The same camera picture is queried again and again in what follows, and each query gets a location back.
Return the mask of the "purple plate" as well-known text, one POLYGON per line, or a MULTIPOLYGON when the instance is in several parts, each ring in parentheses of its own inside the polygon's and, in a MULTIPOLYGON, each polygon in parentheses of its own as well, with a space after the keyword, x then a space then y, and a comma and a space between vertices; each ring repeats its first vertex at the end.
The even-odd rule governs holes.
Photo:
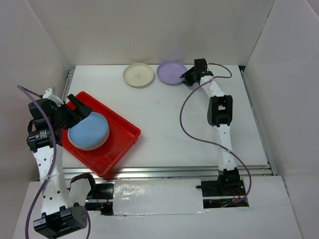
POLYGON ((178 85, 184 81, 182 75, 187 68, 177 61, 165 61, 157 68, 157 76, 160 81, 168 85, 178 85))

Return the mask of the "blue plate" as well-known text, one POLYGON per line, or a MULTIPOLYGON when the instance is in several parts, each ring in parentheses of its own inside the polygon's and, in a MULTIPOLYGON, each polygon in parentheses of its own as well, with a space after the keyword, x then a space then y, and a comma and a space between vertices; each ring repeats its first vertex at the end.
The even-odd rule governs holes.
POLYGON ((107 141, 109 133, 106 118, 100 113, 92 112, 70 128, 67 137, 77 148, 97 148, 107 141))

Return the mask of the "orange plate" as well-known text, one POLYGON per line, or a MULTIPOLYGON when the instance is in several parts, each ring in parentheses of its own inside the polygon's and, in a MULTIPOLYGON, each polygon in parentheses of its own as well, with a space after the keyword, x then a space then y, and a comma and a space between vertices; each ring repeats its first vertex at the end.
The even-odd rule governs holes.
POLYGON ((85 142, 82 141, 81 143, 75 143, 73 145, 80 150, 92 151, 102 147, 108 140, 109 134, 110 131, 107 130, 100 140, 97 140, 97 137, 91 137, 90 139, 87 139, 85 142))

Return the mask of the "cream plate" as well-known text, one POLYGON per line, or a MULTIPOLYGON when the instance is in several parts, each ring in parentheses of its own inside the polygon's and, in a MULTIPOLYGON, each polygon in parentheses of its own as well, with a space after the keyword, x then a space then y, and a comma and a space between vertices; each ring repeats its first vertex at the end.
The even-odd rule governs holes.
POLYGON ((155 72, 147 64, 134 63, 123 71, 123 78, 126 84, 131 87, 144 87, 152 82, 155 72))

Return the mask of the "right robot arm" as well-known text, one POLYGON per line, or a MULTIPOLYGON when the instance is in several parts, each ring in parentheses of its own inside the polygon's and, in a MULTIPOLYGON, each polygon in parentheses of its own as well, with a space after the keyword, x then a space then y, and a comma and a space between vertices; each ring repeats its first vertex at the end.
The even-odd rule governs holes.
POLYGON ((204 58, 195 59, 194 66, 181 75, 183 83, 187 86, 198 84, 184 100, 180 113, 179 123, 183 132, 190 138, 210 143, 190 135, 182 124, 182 113, 186 102, 200 88, 204 89, 208 96, 207 122, 212 127, 216 142, 211 144, 221 148, 221 158, 218 165, 217 190, 222 195, 230 194, 234 188, 240 185, 240 175, 235 159, 237 158, 232 152, 232 143, 230 136, 230 125, 233 119, 233 98, 231 95, 225 94, 215 81, 217 78, 230 79, 231 71, 225 66, 214 64, 228 71, 229 76, 215 76, 209 69, 208 63, 204 58))

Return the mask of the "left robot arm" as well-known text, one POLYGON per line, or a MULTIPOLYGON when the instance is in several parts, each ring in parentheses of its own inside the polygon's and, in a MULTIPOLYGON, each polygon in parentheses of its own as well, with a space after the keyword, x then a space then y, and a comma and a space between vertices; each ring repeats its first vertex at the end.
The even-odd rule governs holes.
POLYGON ((81 229, 90 230, 85 201, 98 194, 98 185, 90 173, 73 177, 69 186, 65 181, 62 132, 92 112, 91 107, 74 95, 68 98, 75 109, 70 109, 50 89, 28 105, 33 119, 28 125, 26 142, 36 160, 41 181, 35 197, 42 199, 41 217, 33 221, 33 228, 47 239, 58 239, 81 229))

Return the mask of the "red plastic bin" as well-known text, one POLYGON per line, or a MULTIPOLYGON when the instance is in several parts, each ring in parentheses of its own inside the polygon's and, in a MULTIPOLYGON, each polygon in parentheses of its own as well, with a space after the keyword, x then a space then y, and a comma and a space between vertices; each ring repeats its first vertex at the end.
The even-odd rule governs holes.
POLYGON ((106 118, 110 127, 109 138, 102 147, 84 151, 72 145, 64 130, 62 146, 98 176, 105 176, 137 141, 141 131, 88 93, 82 91, 76 98, 106 118))

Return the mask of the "white foil-edged panel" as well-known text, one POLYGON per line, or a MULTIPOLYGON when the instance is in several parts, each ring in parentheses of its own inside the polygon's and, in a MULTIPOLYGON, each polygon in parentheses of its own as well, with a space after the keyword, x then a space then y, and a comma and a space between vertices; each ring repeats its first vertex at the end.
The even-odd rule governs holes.
POLYGON ((191 215, 204 212, 199 179, 117 180, 116 216, 191 215))

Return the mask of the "aluminium front rail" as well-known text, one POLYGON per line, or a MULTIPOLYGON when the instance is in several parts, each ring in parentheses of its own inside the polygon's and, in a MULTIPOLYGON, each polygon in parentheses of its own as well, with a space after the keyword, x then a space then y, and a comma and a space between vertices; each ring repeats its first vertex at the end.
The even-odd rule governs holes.
POLYGON ((115 168, 98 176, 88 168, 64 168, 65 179, 71 179, 82 173, 91 173, 96 179, 173 179, 173 178, 213 178, 219 174, 216 166, 183 167, 123 167, 115 168))

